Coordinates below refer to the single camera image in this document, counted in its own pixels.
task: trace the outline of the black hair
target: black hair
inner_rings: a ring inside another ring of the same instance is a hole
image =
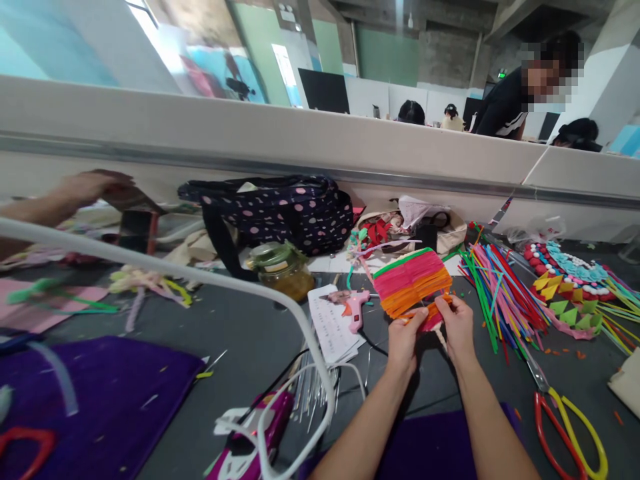
[[[571,148],[574,149],[600,151],[593,149],[594,145],[600,147],[600,149],[602,148],[595,143],[599,133],[600,130],[598,130],[598,125],[594,120],[581,118],[560,127],[558,136],[553,139],[551,144],[570,143]]]
[[[580,35],[568,30],[540,44],[540,60],[558,60],[561,76],[570,77],[572,70],[581,66],[584,51]]]
[[[416,125],[425,124],[425,111],[418,102],[407,100],[400,107],[398,112],[398,121],[403,123],[415,123]]]
[[[458,109],[454,104],[450,103],[447,105],[447,108],[445,108],[445,113],[448,113],[451,118],[456,118],[456,116],[458,115]]]

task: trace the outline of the yellow triangle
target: yellow triangle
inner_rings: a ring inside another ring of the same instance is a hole
[[[556,290],[558,290],[558,286],[557,285],[552,285],[550,287],[545,288],[540,293],[542,294],[542,296],[544,296],[545,300],[549,301],[555,295],[555,291]]]
[[[584,299],[582,298],[582,289],[576,289],[573,291],[573,298],[571,299],[571,301],[578,302],[578,303],[581,303],[584,301]]]
[[[562,283],[564,277],[562,277],[561,275],[558,275],[554,278],[552,278],[551,280],[549,280],[549,283],[547,284],[548,287],[552,287],[554,285],[560,285]]]
[[[573,283],[562,282],[558,287],[558,293],[563,293],[569,290],[573,290]]]
[[[544,287],[547,286],[548,281],[549,281],[549,270],[544,272],[544,274],[542,274],[542,276],[538,278],[538,280],[533,282],[533,286],[535,287],[536,290],[542,290]]]

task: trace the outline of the jar lid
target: jar lid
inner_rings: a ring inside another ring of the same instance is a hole
[[[251,250],[250,267],[258,267],[267,272],[280,271],[297,263],[297,253],[290,243],[264,243]]]

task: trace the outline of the gray table surface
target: gray table surface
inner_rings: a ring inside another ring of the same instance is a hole
[[[588,251],[578,248],[582,258],[598,258],[620,273],[627,281],[640,281],[638,269],[619,263],[610,252]],[[62,277],[68,285],[108,285],[106,269],[69,271],[58,268],[34,268],[13,275],[20,280],[36,280],[42,277]],[[316,274],[319,283],[326,285],[335,274]],[[523,277],[530,283],[532,277]],[[339,287],[345,285],[342,275]],[[354,275],[354,289],[369,287],[364,275]],[[522,416],[521,432],[525,448],[529,452],[542,478],[557,478],[547,461],[535,431],[533,394],[535,384],[525,362],[509,350],[510,366],[504,354],[493,353],[488,332],[482,328],[479,300],[475,291],[463,277],[456,277],[453,289],[465,293],[465,300],[476,313],[474,340],[477,356],[482,364],[496,396],[519,410]],[[130,302],[133,296],[120,296]],[[287,311],[281,311],[266,299],[212,286],[204,286],[197,294],[198,301],[185,310],[164,299],[150,296],[136,324],[136,331],[129,334],[134,339],[165,345],[204,357],[212,358],[228,349],[211,378],[198,382],[188,394],[169,428],[158,442],[138,479],[198,479],[221,452],[225,439],[214,437],[216,418],[233,407],[247,406],[264,390],[277,374],[300,350],[302,334]],[[363,319],[365,331],[374,343],[387,339],[387,323],[377,301],[373,307],[365,307]],[[78,315],[47,332],[48,342],[60,343],[90,339],[102,335],[121,335],[124,332],[126,313],[120,315]],[[624,322],[624,326],[640,335],[640,328]],[[406,417],[431,415],[462,408],[456,378],[444,354],[428,335],[419,342],[421,353],[419,373],[409,387],[401,414]],[[570,349],[560,357],[535,352],[535,359],[544,370],[549,383],[561,395],[572,400],[597,430],[609,458],[609,478],[631,479],[638,477],[640,455],[633,450],[634,441],[640,437],[640,421],[618,400],[607,387],[607,381],[624,362],[624,356],[606,337],[600,335],[590,342],[578,342],[553,328],[543,338],[543,344],[556,351]],[[575,350],[587,355],[578,360]],[[352,360],[362,376],[367,375],[369,347],[360,348]],[[372,388],[383,373],[386,358],[371,352],[368,382]],[[323,436],[319,449],[330,446],[344,430],[360,407],[358,392],[345,392],[356,386],[350,370],[345,370],[341,380],[342,394],[331,427]],[[619,412],[624,426],[618,424],[613,411]],[[593,442],[577,418],[573,425],[580,445],[592,467],[597,467],[597,453]],[[316,413],[312,431],[320,421]],[[560,464],[575,473],[570,455],[562,446],[551,423],[545,419],[545,432],[552,452]],[[277,466],[283,468],[301,450],[310,436],[308,419],[302,423],[290,421],[281,443]]]

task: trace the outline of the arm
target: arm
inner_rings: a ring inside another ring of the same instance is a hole
[[[490,103],[482,115],[482,118],[480,118],[480,123],[474,126],[475,132],[478,135],[495,137],[495,133],[504,127],[504,111],[505,106],[502,101]]]
[[[447,348],[458,376],[478,478],[539,479],[475,356],[473,310],[457,297],[451,307],[440,297],[435,303],[447,327]]]
[[[427,309],[417,310],[406,326],[402,320],[390,324],[389,361],[382,378],[309,480],[374,477],[409,379],[415,372],[415,336],[427,313]]]
[[[131,178],[118,172],[96,170],[65,177],[44,197],[14,202],[0,208],[0,217],[57,227],[78,209],[94,204],[110,187],[132,185]],[[0,260],[28,247],[27,242],[0,238]]]

